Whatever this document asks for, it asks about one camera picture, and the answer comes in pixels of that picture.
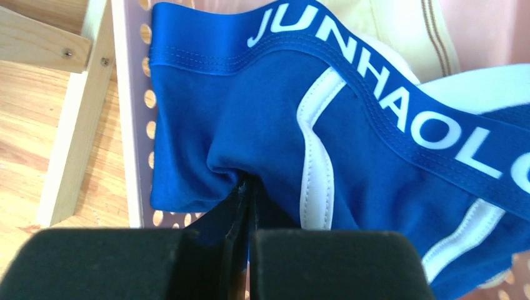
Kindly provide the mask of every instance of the wooden leg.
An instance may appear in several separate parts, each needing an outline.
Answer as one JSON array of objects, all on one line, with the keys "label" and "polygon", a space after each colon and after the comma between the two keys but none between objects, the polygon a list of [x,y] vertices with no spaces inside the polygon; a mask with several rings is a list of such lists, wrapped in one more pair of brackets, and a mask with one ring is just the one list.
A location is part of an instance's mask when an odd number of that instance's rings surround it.
[{"label": "wooden leg", "polygon": [[92,50],[86,70],[68,82],[37,213],[44,226],[76,208],[115,62],[109,1],[89,0],[81,36],[92,41]]}]

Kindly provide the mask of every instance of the brown stripe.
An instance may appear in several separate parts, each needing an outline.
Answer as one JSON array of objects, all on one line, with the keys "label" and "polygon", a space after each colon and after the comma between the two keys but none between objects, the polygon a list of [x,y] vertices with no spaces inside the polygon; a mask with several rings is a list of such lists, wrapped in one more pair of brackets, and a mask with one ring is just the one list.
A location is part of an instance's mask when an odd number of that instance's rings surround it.
[{"label": "brown stripe", "polygon": [[431,21],[432,21],[432,28],[434,29],[434,35],[436,36],[436,39],[440,43],[440,47],[442,48],[442,53],[444,55],[446,68],[447,68],[447,75],[451,75],[453,72],[451,71],[451,64],[449,63],[449,55],[447,53],[447,49],[444,43],[442,42],[440,33],[438,32],[438,27],[436,26],[436,17],[434,16],[434,8],[433,8],[432,0],[429,0],[429,12],[431,13]]},{"label": "brown stripe", "polygon": [[429,26],[429,19],[427,17],[427,11],[426,11],[426,5],[425,5],[425,1],[426,0],[421,0],[421,9],[423,11],[423,21],[425,23],[425,27],[427,29],[427,35],[429,36],[429,39],[431,40],[431,43],[432,45],[434,46],[434,50],[436,51],[436,54],[438,56],[438,61],[440,63],[440,66],[442,68],[442,76],[447,76],[447,71],[446,71],[446,67],[445,67],[445,64],[442,60],[442,56],[441,56],[441,53],[440,53],[440,49],[438,48],[438,44],[435,42],[434,40],[434,37],[433,37],[433,34],[431,32],[431,27]]}]

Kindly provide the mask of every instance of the wooden floor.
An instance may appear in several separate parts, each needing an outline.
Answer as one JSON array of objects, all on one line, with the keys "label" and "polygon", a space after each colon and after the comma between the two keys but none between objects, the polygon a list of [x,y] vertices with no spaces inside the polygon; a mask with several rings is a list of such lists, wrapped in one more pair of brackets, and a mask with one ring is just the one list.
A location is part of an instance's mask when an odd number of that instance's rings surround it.
[{"label": "wooden floor", "polygon": [[[87,0],[0,0],[0,5],[79,34]],[[69,73],[0,61],[0,278],[28,238]],[[99,121],[75,216],[57,227],[126,227],[116,73]]]}]

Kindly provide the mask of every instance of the blue underwear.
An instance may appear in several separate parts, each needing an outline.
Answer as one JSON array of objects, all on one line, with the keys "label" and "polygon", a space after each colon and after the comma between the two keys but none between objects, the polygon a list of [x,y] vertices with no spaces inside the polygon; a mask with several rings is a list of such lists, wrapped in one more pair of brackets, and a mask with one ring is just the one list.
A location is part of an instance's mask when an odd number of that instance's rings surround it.
[{"label": "blue underwear", "polygon": [[208,211],[257,175],[304,229],[404,234],[438,299],[530,249],[530,105],[443,105],[317,1],[159,3],[150,68],[154,209]]}]

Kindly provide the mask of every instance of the perforated panel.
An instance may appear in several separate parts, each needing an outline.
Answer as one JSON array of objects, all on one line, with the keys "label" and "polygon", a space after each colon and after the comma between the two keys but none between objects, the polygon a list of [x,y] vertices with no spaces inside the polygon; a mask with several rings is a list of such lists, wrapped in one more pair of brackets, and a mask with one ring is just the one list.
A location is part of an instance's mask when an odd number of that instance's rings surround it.
[{"label": "perforated panel", "polygon": [[[200,218],[201,213],[156,211],[149,204],[158,108],[148,53],[151,8],[156,2],[162,1],[112,0],[129,223],[132,228],[182,229]],[[195,0],[165,2],[196,8]],[[247,277],[245,299],[249,298],[248,284]]]}]

